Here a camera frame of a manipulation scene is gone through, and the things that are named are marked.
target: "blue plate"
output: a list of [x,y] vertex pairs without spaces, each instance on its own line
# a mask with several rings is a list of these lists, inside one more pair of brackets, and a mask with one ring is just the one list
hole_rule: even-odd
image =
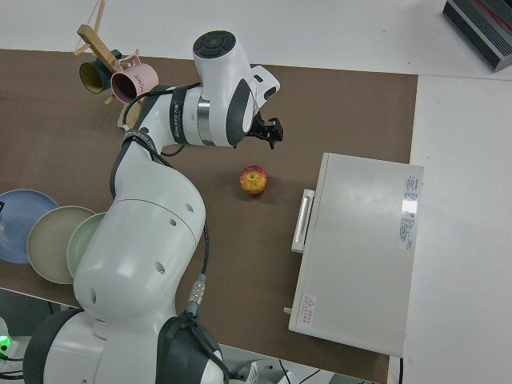
[[36,190],[10,190],[0,194],[0,259],[28,264],[26,240],[37,220],[58,204]]

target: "green mug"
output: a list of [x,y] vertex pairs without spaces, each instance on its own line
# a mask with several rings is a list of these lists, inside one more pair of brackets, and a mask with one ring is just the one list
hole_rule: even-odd
[[[111,52],[116,59],[120,59],[122,56],[118,50],[112,50]],[[81,64],[79,73],[83,85],[93,94],[99,94],[110,88],[112,72],[98,58],[92,62]]]

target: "green light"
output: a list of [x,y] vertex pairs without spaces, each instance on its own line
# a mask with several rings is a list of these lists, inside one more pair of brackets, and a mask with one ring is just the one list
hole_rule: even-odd
[[10,345],[10,338],[8,336],[5,336],[4,334],[0,336],[0,349],[6,350],[9,348]]

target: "pink mug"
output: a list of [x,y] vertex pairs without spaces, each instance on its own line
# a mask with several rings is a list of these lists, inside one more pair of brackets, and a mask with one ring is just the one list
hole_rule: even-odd
[[[122,68],[121,63],[131,60],[131,66]],[[116,98],[128,104],[140,94],[149,92],[158,85],[158,75],[152,66],[141,63],[136,54],[115,61],[116,72],[110,84]]]

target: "black cable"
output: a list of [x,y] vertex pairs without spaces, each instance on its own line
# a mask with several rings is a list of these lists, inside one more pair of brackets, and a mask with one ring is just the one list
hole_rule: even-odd
[[211,345],[208,346],[205,344],[204,341],[198,336],[195,326],[192,324],[192,322],[189,322],[189,329],[192,332],[196,343],[199,344],[199,346],[202,348],[202,351],[221,369],[222,375],[224,377],[224,383],[228,384],[230,380],[230,372],[227,369],[226,364],[212,352],[214,348]]
[[166,154],[165,152],[160,152],[160,154],[162,156],[167,156],[168,158],[172,158],[173,156],[176,156],[177,154],[179,154],[183,150],[183,148],[185,148],[185,146],[180,146],[179,150],[176,150],[176,152],[173,152],[172,154]]
[[18,376],[4,376],[4,375],[0,374],[0,379],[1,380],[23,380],[23,376],[22,375],[18,375]]
[[309,380],[310,378],[312,378],[313,376],[315,376],[318,372],[320,372],[320,370],[316,370],[315,372],[313,372],[312,374],[310,374],[308,377],[304,378],[303,380],[301,380],[300,382],[298,382],[298,384],[302,384],[305,380]]
[[206,274],[206,268],[208,267],[208,259],[210,258],[210,235],[208,233],[208,225],[205,223],[205,227],[202,232],[205,235],[205,258],[202,262],[202,274]]
[[[200,82],[196,82],[195,84],[190,84],[188,86],[185,86],[188,90],[191,90],[192,88],[195,88],[196,86],[200,86]],[[172,90],[150,90],[149,92],[145,92],[144,94],[140,94],[136,98],[134,98],[130,104],[126,106],[125,113],[122,115],[122,124],[126,125],[126,118],[128,117],[128,112],[130,112],[130,109],[136,102],[138,102],[141,98],[145,98],[147,96],[162,96],[164,94],[172,94],[174,92],[173,88]]]
[[11,372],[0,372],[0,374],[19,374],[23,370],[12,370]]
[[160,154],[157,153],[156,150],[154,150],[153,148],[150,148],[146,142],[144,140],[142,140],[141,138],[138,138],[137,136],[133,136],[132,139],[137,143],[139,144],[142,148],[144,148],[145,150],[147,150],[150,154],[152,154],[153,156],[155,156],[164,166],[168,166],[170,168],[174,168],[171,164],[168,163],[167,160],[165,160],[162,156],[160,156]]
[[398,376],[398,384],[402,384],[403,380],[403,358],[400,358],[400,375]]
[[281,359],[279,359],[279,365],[281,366],[281,369],[282,369],[282,371],[284,372],[284,374],[285,374],[285,376],[286,376],[286,380],[288,381],[288,384],[291,384],[291,381],[290,381],[290,379],[288,378],[288,373],[286,372],[285,367],[282,365],[282,361],[281,361]]
[[8,358],[4,354],[0,354],[0,359],[8,362],[22,362],[22,358]]

